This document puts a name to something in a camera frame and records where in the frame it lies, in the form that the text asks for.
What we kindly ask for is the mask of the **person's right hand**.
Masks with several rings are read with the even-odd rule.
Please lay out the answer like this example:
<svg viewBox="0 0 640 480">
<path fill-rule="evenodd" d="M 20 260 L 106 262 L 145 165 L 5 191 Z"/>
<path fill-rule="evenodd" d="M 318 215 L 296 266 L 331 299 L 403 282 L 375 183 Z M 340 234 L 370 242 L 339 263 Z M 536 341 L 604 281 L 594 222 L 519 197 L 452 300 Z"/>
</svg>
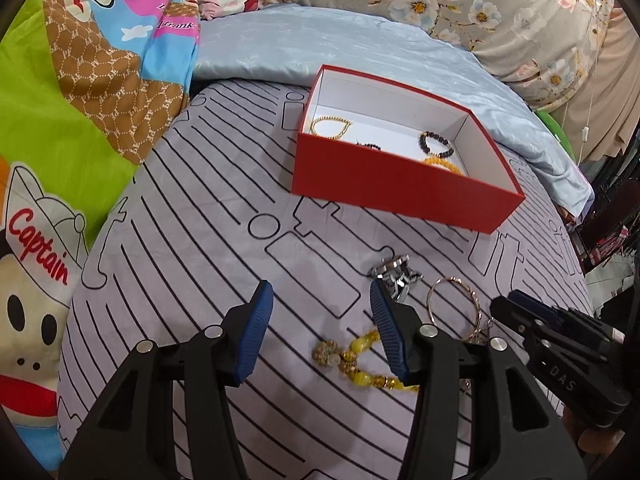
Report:
<svg viewBox="0 0 640 480">
<path fill-rule="evenodd" d="M 625 437 L 622 430 L 587 429 L 578 440 L 578 448 L 584 453 L 588 474 L 593 474 L 615 450 Z"/>
</svg>

